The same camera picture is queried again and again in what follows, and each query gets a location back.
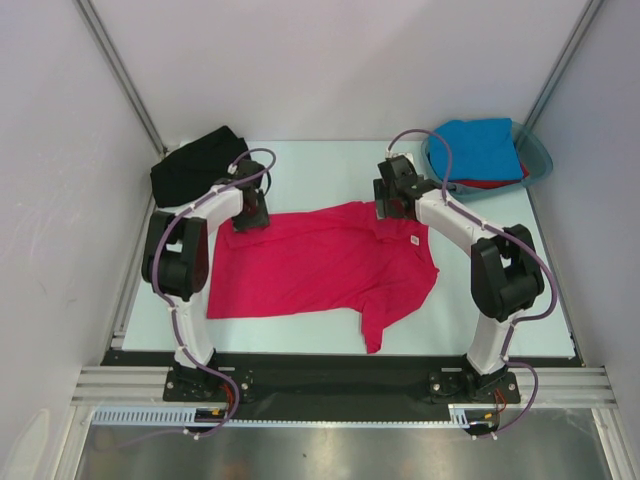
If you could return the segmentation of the pink t shirt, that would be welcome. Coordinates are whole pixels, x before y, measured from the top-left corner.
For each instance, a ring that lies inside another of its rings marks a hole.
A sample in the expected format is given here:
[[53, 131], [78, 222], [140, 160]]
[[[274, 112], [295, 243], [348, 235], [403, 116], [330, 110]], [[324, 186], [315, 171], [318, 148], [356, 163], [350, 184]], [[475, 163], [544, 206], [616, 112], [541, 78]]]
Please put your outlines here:
[[427, 226], [380, 219], [371, 202], [282, 213], [264, 229], [217, 232], [207, 316], [261, 318], [335, 309], [360, 315], [367, 353], [435, 287]]

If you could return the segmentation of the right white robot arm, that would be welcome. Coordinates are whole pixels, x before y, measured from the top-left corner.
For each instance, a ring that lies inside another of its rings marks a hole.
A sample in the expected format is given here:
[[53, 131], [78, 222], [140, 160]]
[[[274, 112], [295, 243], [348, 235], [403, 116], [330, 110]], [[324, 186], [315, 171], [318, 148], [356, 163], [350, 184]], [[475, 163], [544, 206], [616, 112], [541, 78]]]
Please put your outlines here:
[[498, 227], [417, 173], [404, 155], [378, 164], [373, 181], [381, 218], [419, 222], [446, 237], [470, 260], [471, 296], [479, 318], [461, 376], [463, 393], [484, 401], [507, 373], [507, 352], [515, 323], [544, 291], [530, 231], [518, 224]]

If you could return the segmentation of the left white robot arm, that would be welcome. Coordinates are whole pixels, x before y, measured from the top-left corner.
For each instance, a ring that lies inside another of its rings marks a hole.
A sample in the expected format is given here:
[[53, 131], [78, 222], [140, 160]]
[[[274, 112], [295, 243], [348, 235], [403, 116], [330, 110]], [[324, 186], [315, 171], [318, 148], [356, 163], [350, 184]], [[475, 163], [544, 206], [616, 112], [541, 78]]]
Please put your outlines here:
[[213, 255], [209, 238], [229, 221], [235, 232], [270, 225], [266, 205], [271, 165], [249, 154], [234, 160], [228, 176], [203, 196], [178, 207], [160, 208], [150, 217], [141, 266], [142, 278], [166, 304], [174, 335], [174, 371], [186, 377], [197, 398], [214, 397], [221, 376], [211, 361], [215, 348], [204, 326], [204, 307]]

